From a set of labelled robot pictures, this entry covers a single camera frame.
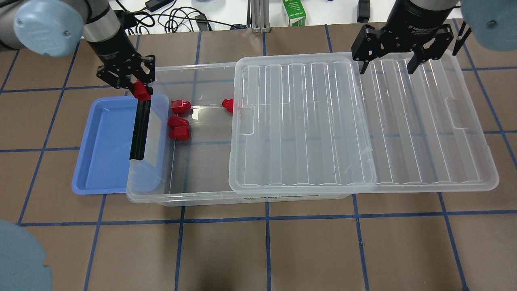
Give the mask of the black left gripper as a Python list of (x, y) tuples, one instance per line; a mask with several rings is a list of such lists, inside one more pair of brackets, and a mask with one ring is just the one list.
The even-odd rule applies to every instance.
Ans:
[(102, 61), (96, 72), (99, 79), (113, 88), (126, 89), (135, 97), (135, 85), (131, 82), (135, 77), (145, 84), (148, 94), (153, 95), (155, 55), (140, 55), (124, 31), (104, 41), (87, 43)]

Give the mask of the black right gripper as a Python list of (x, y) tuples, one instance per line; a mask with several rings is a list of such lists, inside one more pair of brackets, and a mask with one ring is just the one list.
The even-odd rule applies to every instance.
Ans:
[(445, 20), (454, 9), (452, 0), (396, 0), (381, 29), (364, 25), (351, 46), (352, 58), (365, 74), (370, 61), (388, 53), (414, 52), (407, 64), (413, 74), (428, 59), (439, 59), (454, 35)]

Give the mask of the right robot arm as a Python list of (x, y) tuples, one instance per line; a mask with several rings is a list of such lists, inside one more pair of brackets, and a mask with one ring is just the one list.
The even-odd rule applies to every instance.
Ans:
[(397, 0), (384, 27), (361, 27), (351, 46), (364, 74), (375, 59), (412, 52), (408, 74), (428, 60), (441, 59), (451, 42), (456, 55), (473, 34), (492, 51), (516, 50), (515, 0)]

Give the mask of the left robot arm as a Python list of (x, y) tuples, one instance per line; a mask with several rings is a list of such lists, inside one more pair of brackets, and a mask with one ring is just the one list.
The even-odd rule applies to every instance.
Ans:
[(137, 52), (107, 0), (2, 0), (2, 51), (23, 48), (50, 57), (69, 55), (85, 39), (101, 66), (97, 77), (149, 101), (155, 56)]

